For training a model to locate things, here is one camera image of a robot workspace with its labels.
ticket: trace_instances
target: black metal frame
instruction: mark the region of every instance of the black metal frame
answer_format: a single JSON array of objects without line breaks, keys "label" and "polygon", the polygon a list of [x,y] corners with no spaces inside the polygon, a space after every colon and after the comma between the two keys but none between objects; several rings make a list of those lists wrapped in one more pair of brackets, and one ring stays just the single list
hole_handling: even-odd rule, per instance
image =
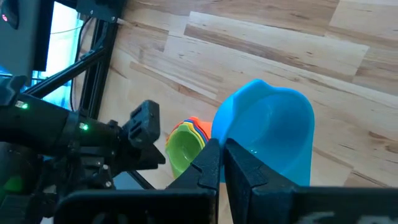
[{"label": "black metal frame", "polygon": [[[117,23],[97,19],[91,50],[73,65],[50,78],[42,80],[24,93],[43,98],[82,72],[87,71],[79,110],[89,118],[98,119],[117,32]],[[128,173],[143,189],[154,189],[137,171],[132,170]]]}]

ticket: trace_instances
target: blue plastic bowl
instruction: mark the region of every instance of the blue plastic bowl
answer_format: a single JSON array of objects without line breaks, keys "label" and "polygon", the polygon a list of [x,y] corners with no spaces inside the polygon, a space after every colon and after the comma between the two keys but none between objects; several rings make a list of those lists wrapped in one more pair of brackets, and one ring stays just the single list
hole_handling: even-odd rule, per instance
[{"label": "blue plastic bowl", "polygon": [[301,93],[253,80],[220,106],[211,137],[221,148],[232,138],[286,178],[309,185],[314,123],[311,104]]}]

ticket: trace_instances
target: cable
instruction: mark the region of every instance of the cable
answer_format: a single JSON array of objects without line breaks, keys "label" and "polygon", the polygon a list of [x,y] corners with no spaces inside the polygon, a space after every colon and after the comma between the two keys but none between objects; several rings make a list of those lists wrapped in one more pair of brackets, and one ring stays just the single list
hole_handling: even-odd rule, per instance
[{"label": "cable", "polygon": [[70,31],[77,30],[77,29],[82,28],[82,27],[83,27],[83,26],[80,26],[80,27],[76,27],[76,28],[73,28],[73,29],[70,29],[70,30],[65,30],[65,31],[60,31],[60,32],[54,32],[54,33],[51,33],[51,34],[62,34],[62,33],[64,33],[64,32],[70,32]]},{"label": "cable", "polygon": [[[75,55],[75,63],[79,60],[79,54],[80,54],[80,50],[81,50],[81,37],[83,35],[83,30],[85,29],[85,26],[91,20],[91,18],[92,17],[87,18],[87,20],[83,23],[83,25],[81,26],[81,29],[79,31],[79,38],[77,40],[77,50],[76,50],[76,55]],[[70,109],[72,111],[74,111],[73,102],[72,102],[72,98],[73,98],[73,81],[74,81],[74,78],[72,78],[72,83],[70,85],[70,93],[69,93],[69,104],[70,104]]]}]

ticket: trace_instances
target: black bracket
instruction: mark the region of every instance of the black bracket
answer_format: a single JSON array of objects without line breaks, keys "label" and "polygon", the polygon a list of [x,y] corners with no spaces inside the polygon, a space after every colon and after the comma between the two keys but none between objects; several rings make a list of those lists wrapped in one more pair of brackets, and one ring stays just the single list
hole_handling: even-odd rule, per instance
[{"label": "black bracket", "polygon": [[76,10],[106,22],[120,18],[126,0],[78,0]]},{"label": "black bracket", "polygon": [[288,223],[298,186],[233,139],[224,150],[225,180],[235,223]]}]

